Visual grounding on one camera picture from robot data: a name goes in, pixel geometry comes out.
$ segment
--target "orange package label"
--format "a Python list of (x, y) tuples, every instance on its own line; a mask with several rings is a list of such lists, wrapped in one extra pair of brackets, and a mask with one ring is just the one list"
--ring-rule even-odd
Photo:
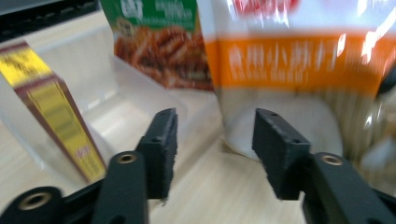
[(376, 95), (394, 63), (395, 39), (324, 35), (221, 39), (206, 44), (218, 87), (294, 91), (339, 88)]

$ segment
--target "yellow label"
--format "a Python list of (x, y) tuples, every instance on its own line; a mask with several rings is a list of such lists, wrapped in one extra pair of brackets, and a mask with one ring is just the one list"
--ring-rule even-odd
[(59, 83), (41, 85), (28, 96), (84, 176), (90, 182), (102, 178), (106, 168)]
[(0, 72), (11, 87), (46, 77), (51, 69), (30, 48), (13, 50), (0, 55)]
[(369, 37), (236, 37), (208, 42), (206, 51), (217, 88), (338, 88), (375, 96), (394, 64), (396, 40)]

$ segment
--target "product packaging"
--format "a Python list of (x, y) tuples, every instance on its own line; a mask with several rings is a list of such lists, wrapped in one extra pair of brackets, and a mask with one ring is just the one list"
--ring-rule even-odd
[(342, 155), (373, 187), (395, 193), (396, 1), (198, 5), (233, 151), (257, 160), (254, 111), (273, 110), (312, 143), (312, 153)]
[(166, 89), (213, 89), (196, 1), (101, 3), (116, 56)]
[(62, 151), (52, 162), (79, 173), (76, 183), (102, 178), (106, 165), (64, 81), (26, 43), (0, 49), (0, 74), (1, 119), (23, 146), (46, 158)]

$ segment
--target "food package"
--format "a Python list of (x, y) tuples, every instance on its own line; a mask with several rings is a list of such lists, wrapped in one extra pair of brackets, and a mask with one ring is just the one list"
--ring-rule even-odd
[(198, 6), (230, 149), (257, 160), (254, 110), (273, 110), (312, 143), (312, 153), (342, 155), (372, 186), (395, 193), (396, 1)]
[(70, 90), (27, 43), (0, 49), (0, 94), (0, 118), (41, 167), (73, 184), (103, 178), (106, 164)]
[(195, 0), (101, 0), (116, 56), (166, 89), (213, 90)]

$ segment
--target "cardboard box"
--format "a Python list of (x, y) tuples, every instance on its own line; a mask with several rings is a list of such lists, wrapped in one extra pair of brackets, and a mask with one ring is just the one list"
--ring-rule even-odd
[(81, 176), (102, 178), (105, 163), (64, 81), (26, 43), (0, 49), (0, 73)]

